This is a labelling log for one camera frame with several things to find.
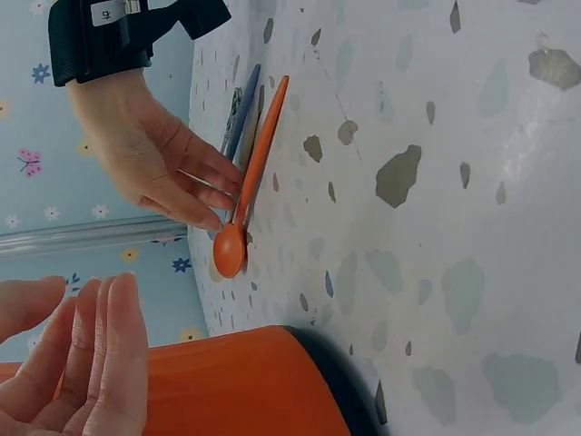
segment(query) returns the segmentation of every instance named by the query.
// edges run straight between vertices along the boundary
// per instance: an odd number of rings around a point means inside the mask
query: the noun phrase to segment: light blue wallpaper
[[[117,195],[84,149],[65,90],[53,85],[51,1],[0,5],[0,234],[149,214]],[[165,3],[150,1],[152,7]],[[176,26],[154,47],[146,71],[155,97],[186,123],[192,48]]]
[[[66,298],[78,294],[81,286],[92,277],[109,277],[127,271],[134,272],[137,277],[150,346],[207,336],[185,239],[3,260],[0,281],[62,275],[68,281]],[[25,359],[43,328],[44,323],[3,343],[0,362]]]

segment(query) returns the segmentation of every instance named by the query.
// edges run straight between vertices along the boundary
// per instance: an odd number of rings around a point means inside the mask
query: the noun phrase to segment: hand
[[[0,384],[0,434],[141,435],[148,347],[135,279],[93,279],[78,297],[61,302],[63,294],[59,277],[0,283],[0,343],[52,314],[28,360]]]
[[[208,206],[233,209],[228,194],[238,193],[240,174],[153,99],[141,70],[70,82],[67,89],[87,141],[123,198],[176,221],[220,230],[220,218]]]

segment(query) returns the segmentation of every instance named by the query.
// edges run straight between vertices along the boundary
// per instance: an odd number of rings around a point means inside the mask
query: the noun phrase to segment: blue spoon
[[[234,155],[238,149],[238,144],[240,143],[240,137],[242,136],[242,130],[246,124],[246,118],[251,110],[252,100],[254,100],[254,92],[256,91],[256,84],[258,83],[258,77],[261,73],[261,65],[256,64],[252,70],[251,78],[248,80],[246,89],[244,90],[244,95],[242,96],[242,101],[240,103],[240,109],[236,115],[236,121],[234,122],[234,128],[232,129],[232,135],[230,138],[230,143],[226,148],[226,158],[230,161],[234,161]]]

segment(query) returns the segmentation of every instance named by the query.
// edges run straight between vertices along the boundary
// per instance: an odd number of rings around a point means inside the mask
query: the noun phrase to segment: orange spoon
[[[274,136],[276,124],[279,122],[279,115],[281,114],[282,103],[288,86],[289,77],[285,75],[282,77],[279,89],[272,99],[271,108],[266,115],[261,134],[252,151],[251,161],[248,164],[248,170],[242,182],[234,223],[227,223],[214,239],[214,263],[218,272],[227,279],[235,277],[246,262],[244,221],[271,149],[272,137]]]

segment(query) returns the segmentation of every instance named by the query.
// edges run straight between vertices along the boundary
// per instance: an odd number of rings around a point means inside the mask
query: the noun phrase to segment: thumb
[[[0,343],[40,324],[63,299],[63,277],[0,282]]]

